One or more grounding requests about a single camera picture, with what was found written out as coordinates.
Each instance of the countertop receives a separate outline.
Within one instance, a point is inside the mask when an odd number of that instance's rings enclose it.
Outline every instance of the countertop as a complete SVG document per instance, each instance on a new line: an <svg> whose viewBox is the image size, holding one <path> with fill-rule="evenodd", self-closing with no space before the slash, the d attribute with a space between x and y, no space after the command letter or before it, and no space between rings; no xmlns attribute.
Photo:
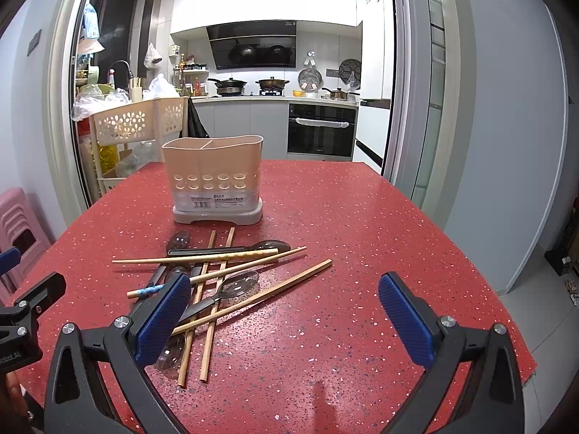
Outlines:
<svg viewBox="0 0 579 434"><path fill-rule="evenodd" d="M220 98L191 98L194 103L213 103L227 101L284 101L297 104L318 104L324 106L358 107L356 101L336 101L334 99L323 98L298 98L295 96L224 96Z"/></svg>
<svg viewBox="0 0 579 434"><path fill-rule="evenodd" d="M210 380L198 380L204 329L193 343L187 389L153 367L152 383L190 432L229 434L378 433L415 386L415 366L376 296L396 271L439 315L462 326L505 323L522 380L536 367L511 317L458 248L397 189L363 163L264 161L263 219L237 227L233 243L277 238L306 244L306 255L260 273L264 289L331 258L331 268L273 301L219 321ZM210 230L223 245L230 224L173 222L163 165L151 163L100 199L43 255L26 289L51 271L66 295L39 318L42 360L19 371L43 401L53 347L66 322L108 326L129 312L125 292L143 286L154 267L114 265L113 258L164 255L167 239L188 229L206 247ZM123 421L135 428L114 376L103 376ZM442 426L460 393L461 365L430 430Z"/></svg>

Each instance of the tiled floor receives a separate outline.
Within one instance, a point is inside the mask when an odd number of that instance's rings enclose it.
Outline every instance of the tiled floor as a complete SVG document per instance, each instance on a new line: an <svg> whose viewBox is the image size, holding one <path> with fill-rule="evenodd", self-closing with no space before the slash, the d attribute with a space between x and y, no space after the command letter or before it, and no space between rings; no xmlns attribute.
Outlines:
<svg viewBox="0 0 579 434"><path fill-rule="evenodd" d="M523 389L525 432L535 434L548 420L579 369L579 308L537 248L513 289L501 297L537 361L536 375Z"/></svg>

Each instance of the utensil holder base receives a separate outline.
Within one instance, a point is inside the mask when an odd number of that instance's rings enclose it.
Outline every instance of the utensil holder base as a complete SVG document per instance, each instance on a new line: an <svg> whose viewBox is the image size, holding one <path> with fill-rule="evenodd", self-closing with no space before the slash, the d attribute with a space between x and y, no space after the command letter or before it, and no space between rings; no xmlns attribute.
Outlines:
<svg viewBox="0 0 579 434"><path fill-rule="evenodd" d="M230 221L236 225L253 225L261 220L263 215L261 197L254 210L250 212L183 212L173 207L173 219L177 223L190 224L201 220Z"/></svg>

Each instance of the oven door handle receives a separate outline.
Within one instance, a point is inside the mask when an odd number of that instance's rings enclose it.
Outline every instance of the oven door handle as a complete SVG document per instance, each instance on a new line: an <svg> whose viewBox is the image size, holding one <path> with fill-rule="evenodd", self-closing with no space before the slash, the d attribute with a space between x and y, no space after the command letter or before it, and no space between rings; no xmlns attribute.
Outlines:
<svg viewBox="0 0 579 434"><path fill-rule="evenodd" d="M350 124L347 122L316 121L313 119L303 119L301 117L296 117L295 121L302 125L311 125L314 127L331 127L333 129L345 129L346 127L350 126Z"/></svg>

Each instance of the black range hood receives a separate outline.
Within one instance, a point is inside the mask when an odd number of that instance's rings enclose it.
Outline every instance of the black range hood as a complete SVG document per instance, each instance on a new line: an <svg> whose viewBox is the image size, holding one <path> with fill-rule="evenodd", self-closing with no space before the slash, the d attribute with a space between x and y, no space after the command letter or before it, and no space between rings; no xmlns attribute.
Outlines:
<svg viewBox="0 0 579 434"><path fill-rule="evenodd" d="M295 68L296 21L248 21L207 28L217 70Z"/></svg>

